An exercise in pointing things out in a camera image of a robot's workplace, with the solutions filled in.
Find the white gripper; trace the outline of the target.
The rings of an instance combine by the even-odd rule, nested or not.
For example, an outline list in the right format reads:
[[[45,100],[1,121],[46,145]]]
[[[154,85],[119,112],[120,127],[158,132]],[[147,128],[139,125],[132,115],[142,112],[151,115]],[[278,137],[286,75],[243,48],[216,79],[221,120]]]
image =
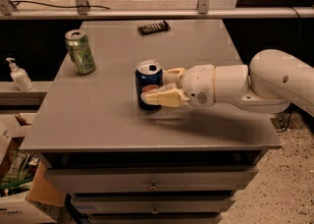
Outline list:
[[[174,68],[163,72],[163,84],[158,88],[150,87],[140,98],[148,105],[182,107],[214,105],[213,65],[197,65],[188,70]]]

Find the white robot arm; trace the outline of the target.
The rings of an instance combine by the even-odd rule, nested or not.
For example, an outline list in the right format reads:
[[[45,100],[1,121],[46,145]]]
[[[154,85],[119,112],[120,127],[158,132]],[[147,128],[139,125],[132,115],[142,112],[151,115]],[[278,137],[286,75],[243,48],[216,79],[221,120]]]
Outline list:
[[[258,52],[248,65],[197,65],[163,73],[163,85],[143,92],[149,105],[212,106],[275,114],[294,104],[314,115],[314,68],[281,50]]]

